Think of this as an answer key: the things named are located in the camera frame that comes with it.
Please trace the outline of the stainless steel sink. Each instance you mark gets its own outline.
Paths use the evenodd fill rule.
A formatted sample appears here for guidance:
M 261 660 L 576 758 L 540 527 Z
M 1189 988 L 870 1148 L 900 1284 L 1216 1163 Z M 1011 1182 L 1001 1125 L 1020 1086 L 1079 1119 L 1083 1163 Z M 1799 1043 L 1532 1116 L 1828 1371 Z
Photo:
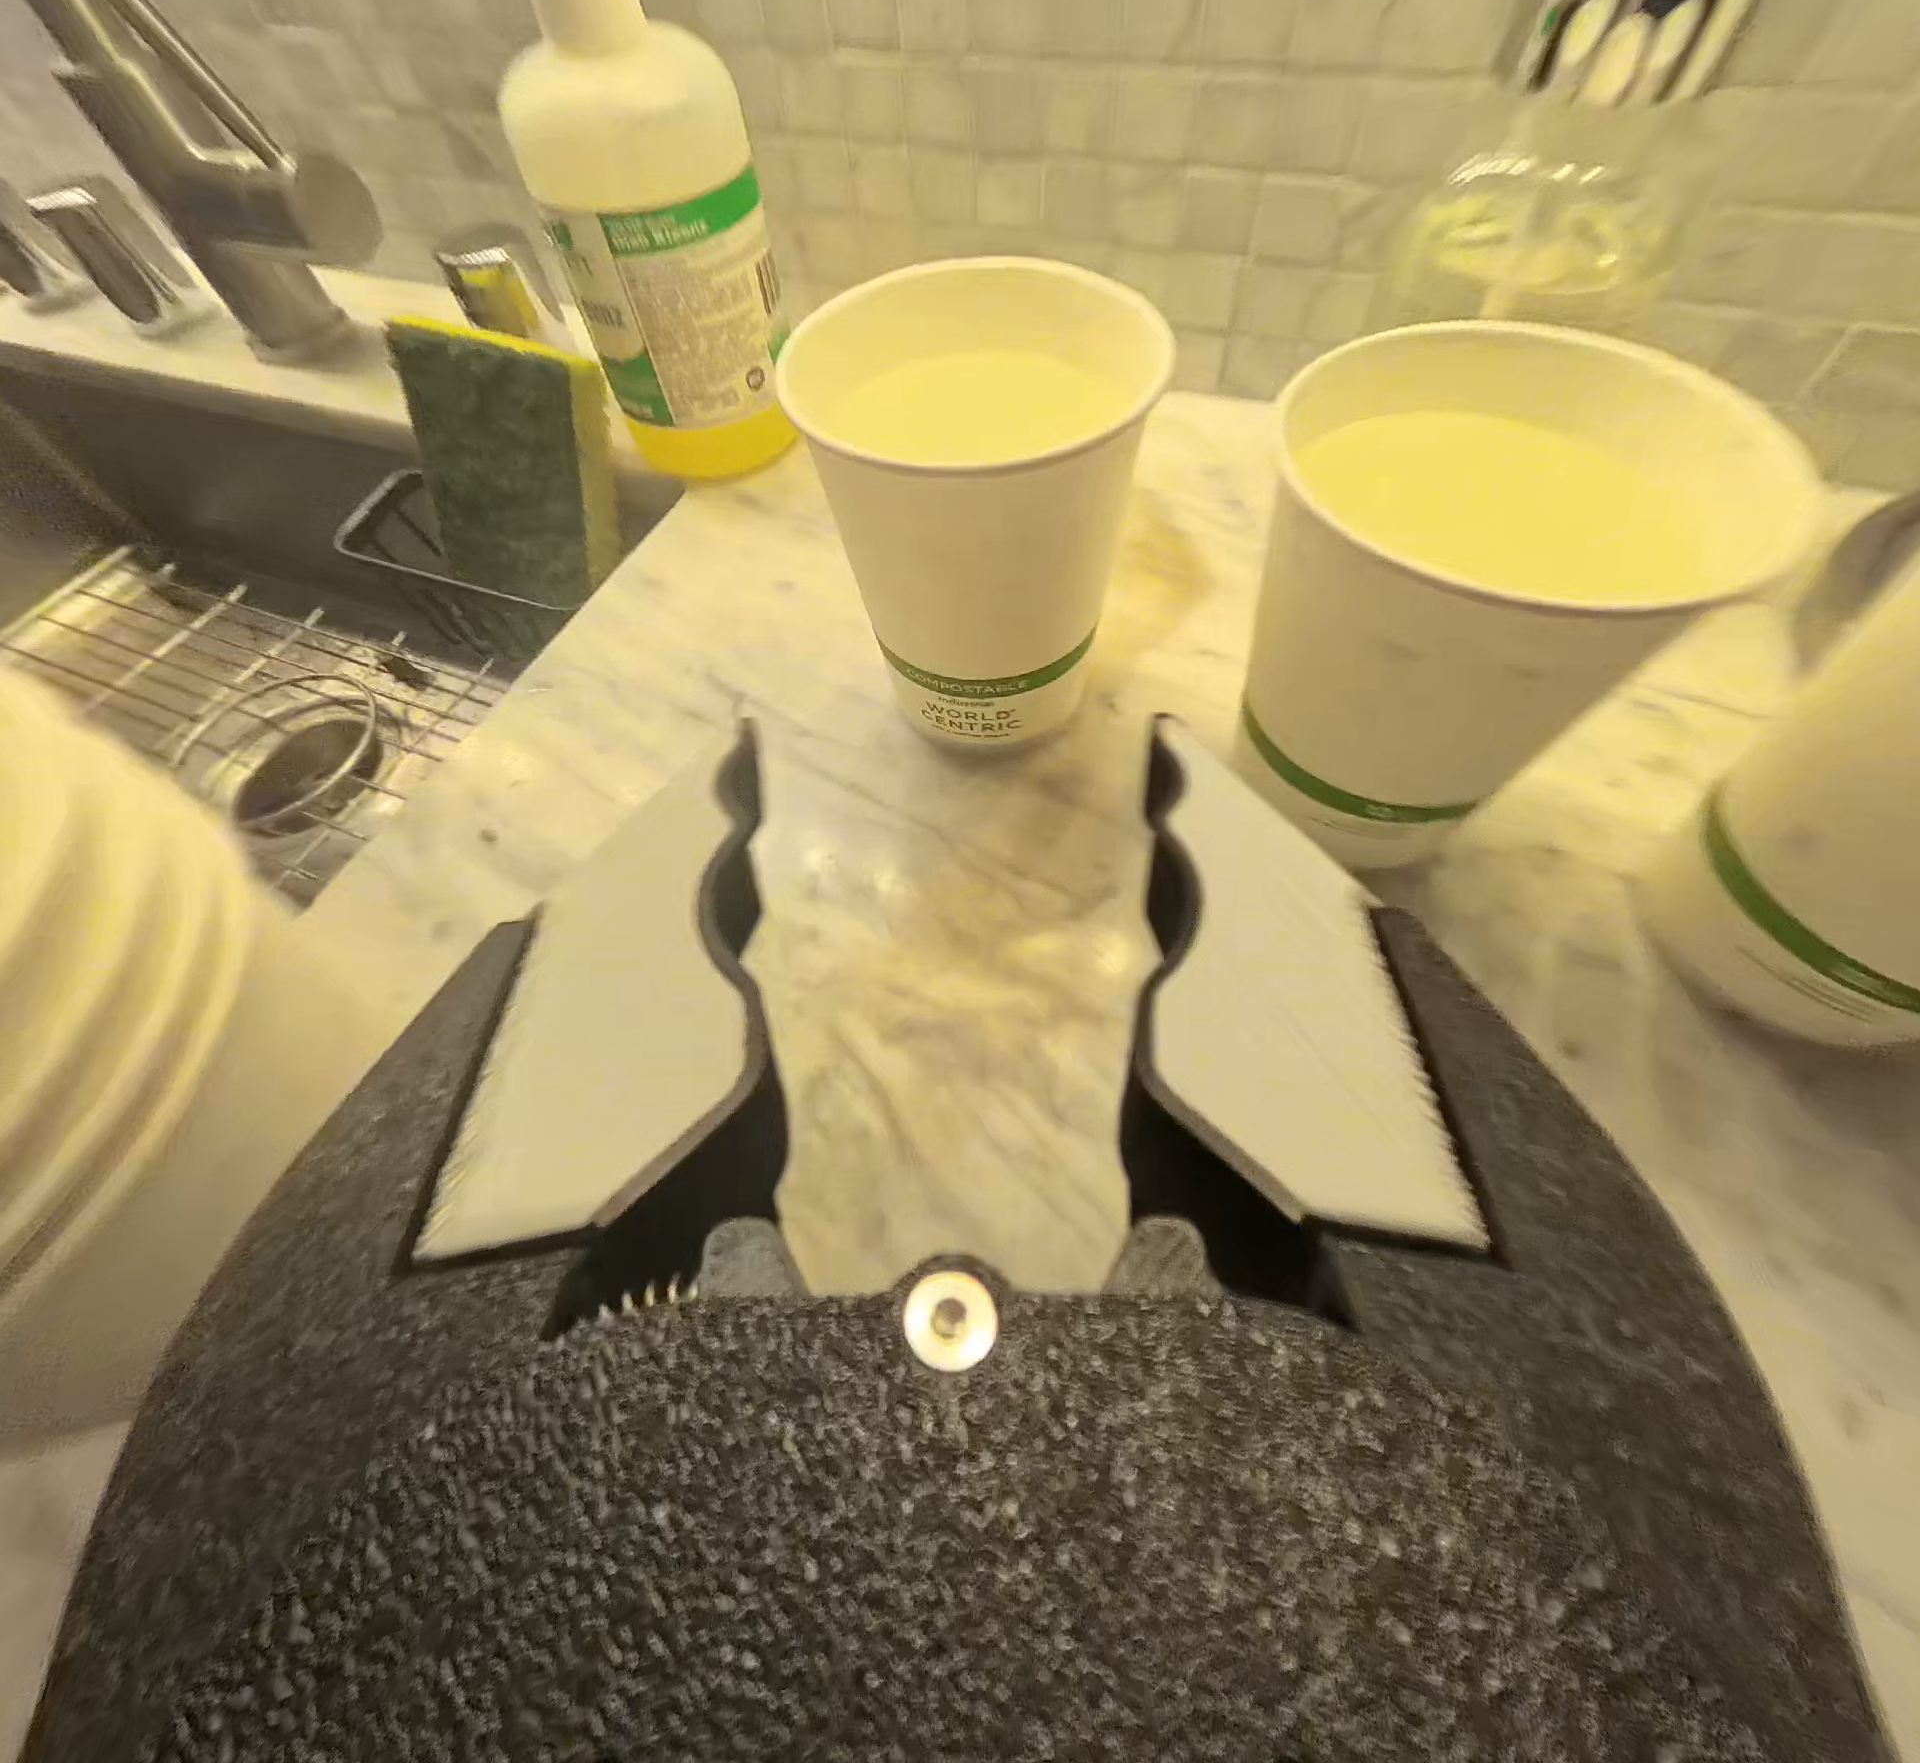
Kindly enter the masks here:
M 350 512 L 396 471 L 411 471 L 405 428 L 5 352 L 5 623 L 131 549 L 202 585 L 251 584 L 284 618 L 319 607 L 453 656 L 332 549 Z

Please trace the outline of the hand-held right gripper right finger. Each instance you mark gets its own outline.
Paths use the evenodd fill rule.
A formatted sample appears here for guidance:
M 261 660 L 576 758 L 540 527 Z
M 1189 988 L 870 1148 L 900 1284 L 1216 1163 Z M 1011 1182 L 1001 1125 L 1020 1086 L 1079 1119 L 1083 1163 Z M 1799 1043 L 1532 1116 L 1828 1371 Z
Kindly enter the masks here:
M 1134 1221 L 1184 1221 L 1222 1287 L 1305 1287 L 1332 1246 L 1491 1259 L 1377 899 L 1174 714 L 1141 811 L 1159 957 L 1122 1097 Z

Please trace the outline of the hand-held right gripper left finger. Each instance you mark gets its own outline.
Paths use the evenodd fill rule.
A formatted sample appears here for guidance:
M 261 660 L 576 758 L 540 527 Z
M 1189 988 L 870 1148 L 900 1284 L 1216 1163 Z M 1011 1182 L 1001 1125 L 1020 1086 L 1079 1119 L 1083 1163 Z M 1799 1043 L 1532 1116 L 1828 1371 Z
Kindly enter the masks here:
M 627 814 L 510 933 L 422 1193 L 410 1273 L 565 1255 L 559 1314 L 788 1297 L 788 1163 L 750 720 Z

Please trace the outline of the dish soap pump bottle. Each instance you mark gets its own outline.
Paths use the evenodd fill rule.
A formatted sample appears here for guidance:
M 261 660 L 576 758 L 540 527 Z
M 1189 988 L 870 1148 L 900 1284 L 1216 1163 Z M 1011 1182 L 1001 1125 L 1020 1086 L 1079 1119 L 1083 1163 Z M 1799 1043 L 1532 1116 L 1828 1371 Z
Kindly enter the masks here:
M 793 452 L 788 338 L 736 80 L 641 0 L 531 0 L 504 139 L 641 457 L 740 482 Z

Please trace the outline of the marble desk countertop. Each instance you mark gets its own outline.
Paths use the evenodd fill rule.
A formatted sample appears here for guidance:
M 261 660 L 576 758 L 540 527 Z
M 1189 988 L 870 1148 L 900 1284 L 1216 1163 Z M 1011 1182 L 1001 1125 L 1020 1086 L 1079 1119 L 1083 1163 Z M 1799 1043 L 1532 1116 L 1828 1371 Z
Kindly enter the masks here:
M 1491 1255 L 1107 1293 L 1149 714 L 1222 758 L 1262 413 L 1149 428 L 1074 727 L 947 758 L 804 455 L 684 496 L 309 913 L 401 1024 L 103 1497 L 25 1761 L 1917 1761 L 1917 1068 L 1721 1023 L 1626 873 L 1755 622 L 1385 886 Z M 750 711 L 807 1290 L 549 1338 L 401 1249 L 497 925 Z

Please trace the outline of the green and yellow sponge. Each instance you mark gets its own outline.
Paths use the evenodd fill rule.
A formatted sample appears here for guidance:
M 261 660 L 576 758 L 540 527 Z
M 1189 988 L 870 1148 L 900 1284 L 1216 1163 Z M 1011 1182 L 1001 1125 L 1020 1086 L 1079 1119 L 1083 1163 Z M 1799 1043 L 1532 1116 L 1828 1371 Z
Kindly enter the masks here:
M 602 366 L 422 316 L 390 318 L 382 342 L 453 575 L 554 608 L 583 607 L 621 565 Z

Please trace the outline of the glass soap dispenser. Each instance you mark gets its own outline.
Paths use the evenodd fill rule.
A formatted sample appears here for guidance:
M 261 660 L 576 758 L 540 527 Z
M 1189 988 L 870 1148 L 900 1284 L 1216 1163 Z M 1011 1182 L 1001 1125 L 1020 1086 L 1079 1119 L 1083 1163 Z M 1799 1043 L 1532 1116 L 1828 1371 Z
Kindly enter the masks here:
M 1709 193 L 1709 97 L 1756 9 L 1521 0 L 1500 49 L 1505 120 L 1405 211 L 1375 327 L 1635 333 Z

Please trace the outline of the steel sink drain strainer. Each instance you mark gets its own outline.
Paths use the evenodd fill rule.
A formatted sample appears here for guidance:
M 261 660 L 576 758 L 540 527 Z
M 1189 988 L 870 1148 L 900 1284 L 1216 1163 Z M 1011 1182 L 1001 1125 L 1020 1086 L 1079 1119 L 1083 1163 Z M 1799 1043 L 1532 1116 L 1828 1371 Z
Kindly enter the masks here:
M 386 711 L 358 675 L 290 675 L 212 708 L 182 761 L 247 836 L 284 839 L 358 811 L 386 771 Z

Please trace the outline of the steel kitchen faucet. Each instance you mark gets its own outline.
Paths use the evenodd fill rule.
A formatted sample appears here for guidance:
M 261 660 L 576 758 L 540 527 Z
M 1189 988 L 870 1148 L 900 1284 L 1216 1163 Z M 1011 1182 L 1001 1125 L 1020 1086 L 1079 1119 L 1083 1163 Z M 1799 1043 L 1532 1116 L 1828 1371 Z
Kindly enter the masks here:
M 337 157 L 281 144 L 151 0 L 21 0 L 53 76 L 261 358 L 327 362 L 351 318 L 319 270 L 358 270 L 382 220 Z

